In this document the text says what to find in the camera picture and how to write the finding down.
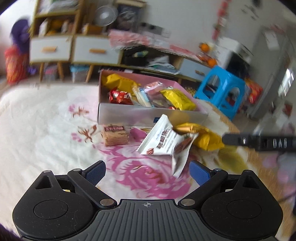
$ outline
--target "blue label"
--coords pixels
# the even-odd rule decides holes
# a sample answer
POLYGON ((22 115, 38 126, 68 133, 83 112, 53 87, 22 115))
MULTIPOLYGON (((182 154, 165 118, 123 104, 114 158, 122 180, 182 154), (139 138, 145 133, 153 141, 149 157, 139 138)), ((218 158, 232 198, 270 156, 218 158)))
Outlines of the blue label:
POLYGON ((158 122, 159 119, 160 119, 160 117, 155 117, 153 123, 158 122))

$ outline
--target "white fan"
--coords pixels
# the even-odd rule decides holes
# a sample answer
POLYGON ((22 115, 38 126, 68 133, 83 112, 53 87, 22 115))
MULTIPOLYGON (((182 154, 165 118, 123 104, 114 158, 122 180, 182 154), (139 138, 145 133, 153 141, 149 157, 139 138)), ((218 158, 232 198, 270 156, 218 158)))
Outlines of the white fan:
POLYGON ((96 10, 95 23, 98 26, 104 27, 113 23, 118 16, 118 11, 115 7, 105 5, 96 10))

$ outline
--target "silver screw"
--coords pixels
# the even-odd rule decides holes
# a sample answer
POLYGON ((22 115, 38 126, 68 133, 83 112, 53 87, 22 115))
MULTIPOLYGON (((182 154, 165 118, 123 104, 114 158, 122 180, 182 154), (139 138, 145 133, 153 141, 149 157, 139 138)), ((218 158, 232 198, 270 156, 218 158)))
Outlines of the silver screw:
POLYGON ((184 206, 192 206, 195 204, 195 201, 193 199, 190 198, 185 198, 181 201, 181 204, 184 206))
POLYGON ((105 198, 100 201, 100 204, 103 206, 111 206, 114 203, 114 200, 110 198, 105 198))

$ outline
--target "ribbed gray panel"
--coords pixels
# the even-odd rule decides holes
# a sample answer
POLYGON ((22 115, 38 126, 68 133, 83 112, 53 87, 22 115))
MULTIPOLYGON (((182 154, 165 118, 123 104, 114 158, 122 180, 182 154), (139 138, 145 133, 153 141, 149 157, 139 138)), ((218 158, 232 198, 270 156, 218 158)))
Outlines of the ribbed gray panel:
MULTIPOLYGON (((117 208, 99 211, 88 228, 64 241, 179 240, 227 241, 228 239, 210 231, 195 211, 178 208, 172 200, 122 200, 117 208)), ((266 239, 266 241, 275 240, 275 238, 266 239)))

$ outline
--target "white snack package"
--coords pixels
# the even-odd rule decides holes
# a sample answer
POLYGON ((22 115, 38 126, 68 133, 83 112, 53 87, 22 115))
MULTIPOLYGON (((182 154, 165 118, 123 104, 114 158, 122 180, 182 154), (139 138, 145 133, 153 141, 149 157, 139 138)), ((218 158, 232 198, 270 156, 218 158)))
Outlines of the white snack package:
POLYGON ((137 152, 142 155, 172 156, 172 175, 178 178, 187 162, 189 149, 198 134, 179 135, 166 115, 162 115, 145 137, 137 152))

